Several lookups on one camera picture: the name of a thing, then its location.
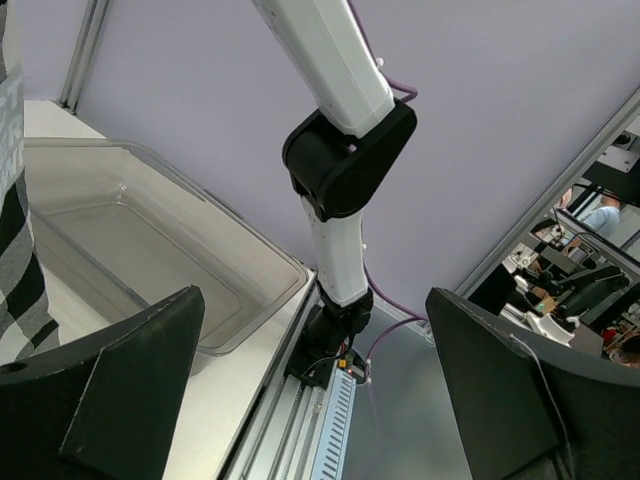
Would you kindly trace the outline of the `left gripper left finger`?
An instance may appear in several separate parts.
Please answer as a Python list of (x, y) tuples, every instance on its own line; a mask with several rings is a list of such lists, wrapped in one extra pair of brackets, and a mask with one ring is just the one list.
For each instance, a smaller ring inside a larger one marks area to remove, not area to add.
[(2, 366), (2, 478), (162, 478), (204, 313), (188, 286)]

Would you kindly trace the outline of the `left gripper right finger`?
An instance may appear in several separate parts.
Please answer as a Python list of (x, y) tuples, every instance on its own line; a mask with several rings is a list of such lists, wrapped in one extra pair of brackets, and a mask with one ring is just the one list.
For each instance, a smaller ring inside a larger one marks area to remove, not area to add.
[(447, 289), (431, 289), (425, 307), (473, 478), (638, 478), (638, 369)]

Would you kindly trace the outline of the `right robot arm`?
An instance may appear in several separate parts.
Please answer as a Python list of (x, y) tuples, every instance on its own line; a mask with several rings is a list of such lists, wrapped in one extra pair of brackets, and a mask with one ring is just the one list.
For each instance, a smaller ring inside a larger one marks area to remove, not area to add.
[(362, 216), (417, 115), (394, 94), (351, 2), (254, 6), (316, 102), (286, 138), (282, 159), (309, 221), (324, 301), (303, 341), (333, 350), (368, 322)]

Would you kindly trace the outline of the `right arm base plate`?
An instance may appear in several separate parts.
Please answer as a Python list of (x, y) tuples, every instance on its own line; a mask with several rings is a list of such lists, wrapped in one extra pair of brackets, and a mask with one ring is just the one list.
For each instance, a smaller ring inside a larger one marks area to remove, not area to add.
[(326, 390), (334, 364), (352, 349), (356, 316), (314, 307), (287, 361), (285, 374), (303, 385)]

